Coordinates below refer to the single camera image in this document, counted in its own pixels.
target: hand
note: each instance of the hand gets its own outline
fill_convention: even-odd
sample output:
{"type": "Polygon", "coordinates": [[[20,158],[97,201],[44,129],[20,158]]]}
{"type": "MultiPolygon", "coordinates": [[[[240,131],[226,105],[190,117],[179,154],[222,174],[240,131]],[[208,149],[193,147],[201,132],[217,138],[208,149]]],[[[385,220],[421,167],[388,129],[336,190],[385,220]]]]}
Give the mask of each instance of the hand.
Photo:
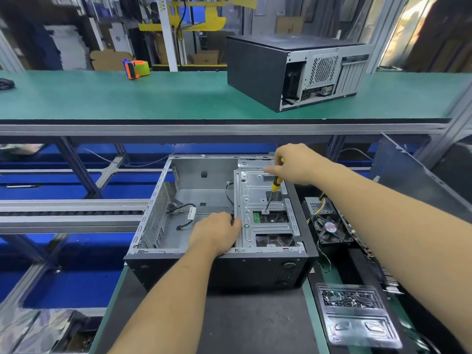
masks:
{"type": "Polygon", "coordinates": [[[194,246],[208,246],[215,257],[225,253],[236,242],[241,231],[240,218],[234,219],[231,225],[231,215],[226,212],[213,213],[199,221],[193,227],[188,240],[188,248],[194,246]]]}
{"type": "Polygon", "coordinates": [[[264,171],[294,184],[310,185],[333,162],[315,153],[305,144],[287,144],[275,152],[275,164],[264,167],[264,171]]]}

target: green workbench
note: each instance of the green workbench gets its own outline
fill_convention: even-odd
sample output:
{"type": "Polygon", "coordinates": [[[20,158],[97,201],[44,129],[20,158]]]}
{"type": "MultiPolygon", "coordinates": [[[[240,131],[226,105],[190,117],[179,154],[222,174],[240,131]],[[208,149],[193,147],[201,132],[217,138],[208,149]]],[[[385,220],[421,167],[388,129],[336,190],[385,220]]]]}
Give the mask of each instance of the green workbench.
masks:
{"type": "Polygon", "coordinates": [[[377,72],[346,99],[275,113],[227,84],[226,72],[152,72],[130,81],[124,72],[0,72],[16,89],[0,92],[5,120],[447,122],[451,101],[470,74],[377,72]]]}

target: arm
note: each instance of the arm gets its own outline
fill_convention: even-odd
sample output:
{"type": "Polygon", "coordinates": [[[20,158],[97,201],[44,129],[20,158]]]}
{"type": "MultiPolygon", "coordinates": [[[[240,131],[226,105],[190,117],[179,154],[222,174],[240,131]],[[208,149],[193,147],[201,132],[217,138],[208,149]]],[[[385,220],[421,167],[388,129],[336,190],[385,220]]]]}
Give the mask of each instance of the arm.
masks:
{"type": "Polygon", "coordinates": [[[197,351],[211,265],[236,241],[241,220],[211,214],[195,224],[186,254],[151,289],[109,354],[197,351]]]}
{"type": "Polygon", "coordinates": [[[395,278],[472,350],[472,225],[366,179],[304,144],[277,149],[264,171],[312,184],[336,204],[395,278]]]}

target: computer case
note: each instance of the computer case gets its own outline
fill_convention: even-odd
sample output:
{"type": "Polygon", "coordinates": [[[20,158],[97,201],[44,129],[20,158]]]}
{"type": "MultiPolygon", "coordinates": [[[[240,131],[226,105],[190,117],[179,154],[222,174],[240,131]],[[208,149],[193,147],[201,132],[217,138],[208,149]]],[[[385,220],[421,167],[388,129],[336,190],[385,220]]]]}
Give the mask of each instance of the computer case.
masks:
{"type": "Polygon", "coordinates": [[[209,288],[222,291],[289,289],[302,285],[318,256],[293,184],[283,182],[268,208],[273,177],[268,156],[168,158],[125,257],[147,290],[186,252],[196,221],[213,212],[240,217],[243,228],[230,250],[217,257],[209,288]],[[167,176],[174,181],[165,182],[167,176]],[[192,224],[190,206],[196,206],[192,224]]]}
{"type": "Polygon", "coordinates": [[[307,35],[228,36],[228,84],[280,112],[355,95],[373,46],[307,35]]]}

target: screwdriver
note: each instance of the screwdriver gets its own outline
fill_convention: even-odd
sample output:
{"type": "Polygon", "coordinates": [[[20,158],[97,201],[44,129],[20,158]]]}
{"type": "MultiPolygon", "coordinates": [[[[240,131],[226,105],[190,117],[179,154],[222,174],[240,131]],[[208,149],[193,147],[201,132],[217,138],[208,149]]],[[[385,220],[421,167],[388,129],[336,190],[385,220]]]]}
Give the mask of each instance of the screwdriver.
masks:
{"type": "MultiPolygon", "coordinates": [[[[280,162],[280,165],[284,165],[284,159],[283,158],[282,158],[282,161],[280,162]]],[[[272,183],[272,192],[270,193],[270,196],[269,196],[268,202],[267,202],[267,206],[266,206],[266,209],[264,210],[264,212],[267,212],[268,206],[270,205],[272,200],[275,198],[275,193],[277,192],[277,190],[280,189],[280,185],[282,184],[282,181],[284,181],[284,179],[282,179],[281,177],[274,177],[274,182],[272,183]]]]}

